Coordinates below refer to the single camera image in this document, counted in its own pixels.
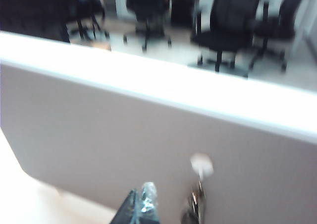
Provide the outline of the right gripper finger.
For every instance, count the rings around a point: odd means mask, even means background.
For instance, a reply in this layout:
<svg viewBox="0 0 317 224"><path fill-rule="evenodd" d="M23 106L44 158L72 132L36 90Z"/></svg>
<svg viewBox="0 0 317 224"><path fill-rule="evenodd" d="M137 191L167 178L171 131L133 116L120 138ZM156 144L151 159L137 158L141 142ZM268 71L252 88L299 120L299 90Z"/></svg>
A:
<svg viewBox="0 0 317 224"><path fill-rule="evenodd" d="M153 182L145 182L141 192L132 189L122 202L112 224L158 224L158 194Z"/></svg>

